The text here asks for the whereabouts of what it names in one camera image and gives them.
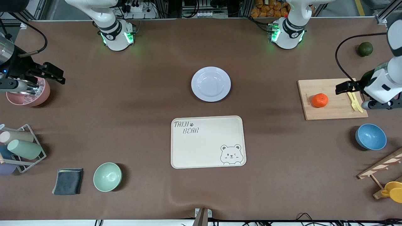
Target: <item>brown table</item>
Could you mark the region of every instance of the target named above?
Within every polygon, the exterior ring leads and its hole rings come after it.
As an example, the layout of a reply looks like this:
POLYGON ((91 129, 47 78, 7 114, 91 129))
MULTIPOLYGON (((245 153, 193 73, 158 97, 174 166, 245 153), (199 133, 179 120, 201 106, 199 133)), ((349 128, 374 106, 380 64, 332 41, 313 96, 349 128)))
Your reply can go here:
MULTIPOLYGON (((49 46, 34 60, 64 70, 65 85, 50 82, 41 107, 17 107, 1 98, 8 127, 32 126, 48 157, 26 173, 0 178, 0 219, 172 219, 208 207, 218 219, 383 220, 401 217, 402 205, 375 200, 377 185, 356 175, 402 146, 401 110, 370 111, 365 119, 305 121, 297 80, 345 77, 334 52, 345 38, 385 31, 373 18, 314 18, 293 50, 268 44, 245 19, 145 21, 135 46, 113 52, 90 22, 32 23, 49 46), (193 74, 205 66, 224 69, 232 90, 219 103, 191 92, 193 74), (242 167, 174 169, 170 123, 177 117, 239 115, 247 163, 242 167), (379 125, 389 142, 364 152, 357 126, 379 125), (117 191, 96 190, 92 176, 104 162, 123 168, 117 191), (57 169, 84 168, 81 194, 51 193, 57 169)), ((22 30, 26 51, 42 46, 40 35, 22 30)), ((350 40, 339 58, 354 77, 391 57, 385 36, 350 40), (357 56, 363 41, 374 53, 357 56)), ((394 165, 377 178, 401 176, 394 165)))

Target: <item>gray towel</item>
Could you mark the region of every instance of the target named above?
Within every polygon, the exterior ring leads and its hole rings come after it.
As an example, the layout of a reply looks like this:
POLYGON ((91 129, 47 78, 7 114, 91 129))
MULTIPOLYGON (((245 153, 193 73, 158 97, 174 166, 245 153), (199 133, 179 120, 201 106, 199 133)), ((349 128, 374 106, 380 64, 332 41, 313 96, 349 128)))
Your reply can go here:
POLYGON ((82 169, 58 169, 54 195, 76 195, 80 193, 82 169))

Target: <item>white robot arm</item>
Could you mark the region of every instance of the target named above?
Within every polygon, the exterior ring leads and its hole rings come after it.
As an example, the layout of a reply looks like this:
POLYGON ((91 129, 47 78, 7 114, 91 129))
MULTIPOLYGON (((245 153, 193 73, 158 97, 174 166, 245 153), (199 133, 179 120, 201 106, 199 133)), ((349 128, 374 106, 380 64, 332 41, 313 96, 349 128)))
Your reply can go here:
POLYGON ((291 10, 287 18, 281 17, 273 23, 278 24, 276 32, 271 36, 271 41, 280 48, 293 49, 302 40, 304 28, 310 20, 312 10, 311 4, 330 3, 335 0, 287 0, 291 10))
POLYGON ((103 42, 111 50, 121 51, 134 44, 135 27, 125 20, 117 19, 110 7, 118 0, 66 0, 86 13, 98 26, 103 42))
POLYGON ((387 41, 394 55, 389 61, 365 73, 361 80, 336 86, 336 94, 360 90, 370 97, 362 104, 365 109, 401 108, 402 100, 402 19, 395 21, 387 31, 387 41))

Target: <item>yellow mug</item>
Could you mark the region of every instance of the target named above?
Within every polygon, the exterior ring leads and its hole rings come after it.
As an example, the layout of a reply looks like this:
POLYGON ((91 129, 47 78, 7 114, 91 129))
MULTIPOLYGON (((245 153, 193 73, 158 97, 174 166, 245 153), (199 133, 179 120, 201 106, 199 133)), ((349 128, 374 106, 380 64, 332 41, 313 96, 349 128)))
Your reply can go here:
POLYGON ((402 183, 397 181, 387 183, 381 194, 385 197, 391 197, 397 203, 402 203, 402 183))

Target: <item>bear face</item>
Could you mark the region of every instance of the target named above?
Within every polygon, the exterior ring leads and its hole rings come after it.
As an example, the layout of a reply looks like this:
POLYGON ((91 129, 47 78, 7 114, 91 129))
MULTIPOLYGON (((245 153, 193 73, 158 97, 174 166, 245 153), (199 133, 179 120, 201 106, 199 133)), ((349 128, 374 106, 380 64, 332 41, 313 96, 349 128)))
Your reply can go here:
POLYGON ((243 161, 243 155, 240 152, 242 147, 238 144, 236 144, 233 147, 228 147, 226 145, 222 145, 221 147, 221 161, 226 164, 236 164, 241 163, 243 161))

